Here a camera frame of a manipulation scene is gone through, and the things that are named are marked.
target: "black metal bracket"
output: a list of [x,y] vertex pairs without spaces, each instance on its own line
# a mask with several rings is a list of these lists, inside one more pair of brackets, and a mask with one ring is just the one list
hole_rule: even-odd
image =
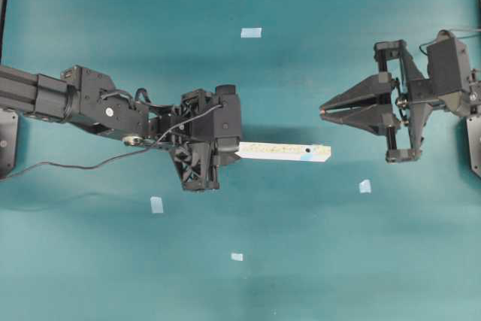
[[466,118],[466,129],[471,170],[481,177],[481,117],[473,115]]
[[15,167],[19,116],[0,109],[0,178]]

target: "teal mat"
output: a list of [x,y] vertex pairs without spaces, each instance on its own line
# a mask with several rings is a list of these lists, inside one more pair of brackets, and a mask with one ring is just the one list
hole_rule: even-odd
[[[383,138],[318,114],[376,73],[374,42],[405,39],[424,71],[417,45],[478,16],[477,0],[9,0],[6,65],[57,77],[85,65],[159,103],[233,83],[246,141],[333,155],[242,160],[202,194],[182,192],[160,152],[2,183],[0,319],[478,320],[481,180],[463,122],[434,114],[422,159],[387,165]],[[244,27],[262,38],[241,39]],[[479,40],[466,42],[481,67]],[[126,150],[22,119],[17,169]]]

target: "cable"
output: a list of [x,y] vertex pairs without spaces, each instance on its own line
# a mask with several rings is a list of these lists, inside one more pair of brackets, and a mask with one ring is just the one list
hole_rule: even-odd
[[[479,33],[481,32],[481,29],[478,29],[478,28],[451,28],[451,29],[447,29],[448,32],[470,32],[470,33]],[[472,38],[472,37],[475,37],[477,35],[468,35],[468,36],[465,36],[465,37],[459,37],[458,39],[466,39],[466,38]],[[421,53],[423,53],[425,56],[428,56],[428,54],[424,51],[424,47],[427,47],[428,45],[431,45],[433,43],[435,43],[436,40],[434,39],[433,41],[428,41],[426,43],[423,43],[421,45],[419,45],[419,50],[421,51]]]
[[115,89],[111,92],[105,92],[105,93],[102,93],[100,95],[100,98],[101,99],[107,99],[109,97],[114,97],[115,95],[123,95],[124,97],[126,97],[127,100],[129,101],[130,108],[135,109],[134,97],[132,97],[132,95],[129,92],[127,92],[126,90]]
[[5,180],[9,180],[11,178],[14,178],[14,177],[19,177],[19,176],[22,176],[24,175],[25,173],[31,171],[32,169],[35,169],[37,167],[40,167],[42,165],[51,165],[53,167],[60,167],[60,168],[73,168],[73,169],[80,169],[80,170],[83,170],[83,171],[90,171],[90,170],[93,170],[93,169],[97,169],[97,168],[100,168],[104,165],[107,165],[111,162],[114,162],[114,161],[117,161],[119,159],[123,159],[123,158],[126,158],[126,157],[129,157],[129,156],[134,156],[136,154],[141,154],[141,153],[145,153],[145,152],[148,152],[149,150],[152,150],[155,146],[159,145],[160,142],[170,133],[172,132],[174,129],[176,129],[177,127],[180,127],[180,126],[183,126],[184,124],[186,123],[190,123],[194,120],[197,120],[199,118],[202,118],[204,116],[207,116],[210,112],[216,110],[217,108],[221,108],[222,105],[221,104],[218,104],[212,108],[209,108],[207,109],[204,113],[201,113],[201,114],[198,114],[197,116],[195,117],[192,117],[192,118],[189,118],[187,120],[184,120],[182,122],[179,122],[175,125],[173,125],[171,128],[167,129],[164,133],[162,133],[162,135],[154,142],[152,143],[150,146],[148,146],[147,148],[143,149],[143,150],[136,150],[135,152],[130,152],[130,153],[125,153],[125,154],[120,154],[118,156],[114,156],[114,157],[111,157],[111,158],[108,158],[100,163],[98,163],[97,165],[61,165],[59,163],[55,163],[55,162],[39,162],[39,163],[35,163],[34,165],[31,165],[30,167],[27,167],[25,169],[23,169],[22,171],[19,171],[17,173],[14,173],[14,174],[11,174],[7,177],[4,177],[4,178],[1,178],[0,179],[0,182],[3,182]]

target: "white tape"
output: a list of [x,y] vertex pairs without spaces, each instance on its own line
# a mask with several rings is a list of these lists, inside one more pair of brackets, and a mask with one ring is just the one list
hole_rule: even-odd
[[360,193],[371,193],[371,181],[370,180],[363,180],[359,184],[359,192]]
[[241,158],[250,159],[325,162],[331,156],[331,148],[320,144],[241,142],[236,154]]
[[150,197],[150,207],[152,207],[152,213],[164,213],[164,204],[160,197]]
[[242,28],[240,36],[241,38],[261,38],[262,28]]
[[233,261],[243,261],[244,255],[242,253],[231,253],[231,259]]

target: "mounting bracket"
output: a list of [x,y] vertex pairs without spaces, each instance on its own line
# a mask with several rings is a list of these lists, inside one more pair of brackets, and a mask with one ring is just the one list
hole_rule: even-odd
[[467,117],[466,128],[471,170],[481,177],[481,117]]
[[0,109],[0,178],[15,167],[19,116],[13,111]]

